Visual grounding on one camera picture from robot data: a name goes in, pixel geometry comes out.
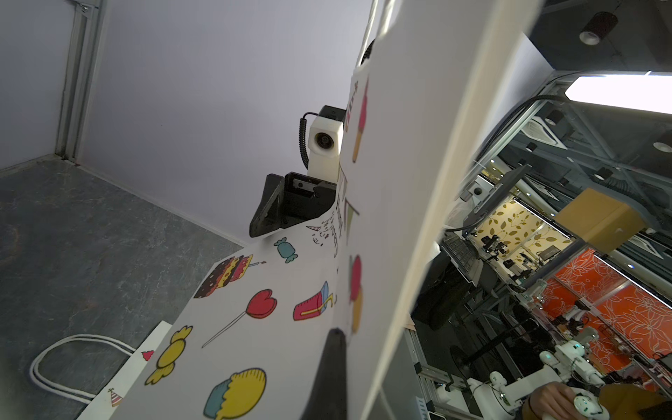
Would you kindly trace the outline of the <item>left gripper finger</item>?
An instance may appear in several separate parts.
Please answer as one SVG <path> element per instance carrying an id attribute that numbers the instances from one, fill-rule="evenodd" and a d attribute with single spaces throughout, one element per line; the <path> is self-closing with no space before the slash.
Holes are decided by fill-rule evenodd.
<path id="1" fill-rule="evenodd" d="M 313 388 L 301 419 L 348 418 L 346 334 L 333 328 L 327 334 Z"/>

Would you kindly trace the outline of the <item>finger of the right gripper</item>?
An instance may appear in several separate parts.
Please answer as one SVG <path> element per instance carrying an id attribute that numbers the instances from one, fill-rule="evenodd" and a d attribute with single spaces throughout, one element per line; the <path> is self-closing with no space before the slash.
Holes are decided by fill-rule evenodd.
<path id="1" fill-rule="evenodd" d="M 285 177 L 269 174 L 264 183 L 262 198 L 250 222 L 248 233 L 256 238 L 281 228 Z"/>

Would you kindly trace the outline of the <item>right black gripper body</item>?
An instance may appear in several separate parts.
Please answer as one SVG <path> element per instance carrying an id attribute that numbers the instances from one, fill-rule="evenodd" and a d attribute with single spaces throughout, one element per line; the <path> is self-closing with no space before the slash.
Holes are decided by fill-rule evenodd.
<path id="1" fill-rule="evenodd" d="M 282 229 L 318 218 L 334 204 L 337 185 L 300 173 L 285 176 L 281 204 Z"/>

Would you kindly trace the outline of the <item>white party paper bag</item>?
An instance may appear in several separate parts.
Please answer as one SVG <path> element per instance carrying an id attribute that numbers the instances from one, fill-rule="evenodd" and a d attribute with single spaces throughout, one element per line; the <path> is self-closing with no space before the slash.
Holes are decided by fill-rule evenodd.
<path id="1" fill-rule="evenodd" d="M 102 334 L 73 334 L 30 363 L 33 385 L 78 406 L 77 419 L 110 419 L 172 325 L 159 322 L 138 345 Z"/>

